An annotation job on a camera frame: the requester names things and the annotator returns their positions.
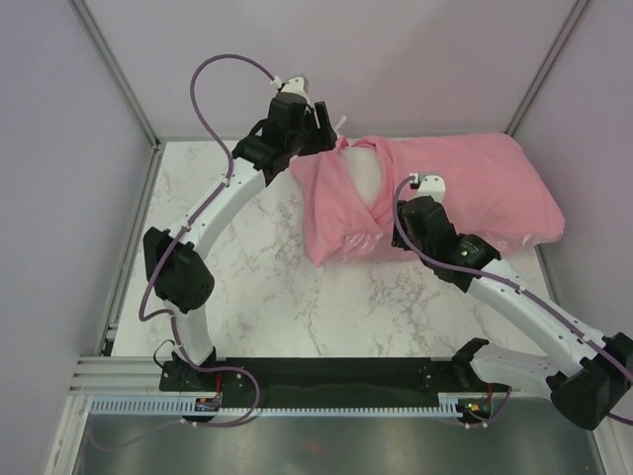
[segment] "folded cloth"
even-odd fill
[[[306,254],[327,260],[404,260],[391,247],[394,190],[410,173],[437,173],[445,182],[442,204],[457,233],[477,235],[501,253],[561,237],[565,219],[520,145],[504,134],[470,134],[395,141],[368,137],[353,147],[375,152],[382,184],[367,206],[335,149],[297,157],[290,170],[304,196]],[[414,190],[405,189],[402,199]]]

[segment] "white wall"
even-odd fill
[[[348,135],[503,131],[573,0],[87,0],[160,137],[205,137],[189,103],[196,66],[221,52],[304,73]],[[250,66],[200,78],[231,137],[265,116]]]
[[[563,305],[633,337],[631,25],[630,0],[593,2],[517,138],[567,218],[544,247]],[[633,419],[633,394],[616,413]]]
[[[44,470],[150,150],[63,0],[0,15],[0,472]]]

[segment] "gray floor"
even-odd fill
[[[164,421],[99,416],[89,425],[107,445]],[[487,429],[431,419],[266,417],[236,428],[178,425],[110,454],[84,444],[82,457],[87,475],[604,473],[590,432],[547,402],[516,399]]]

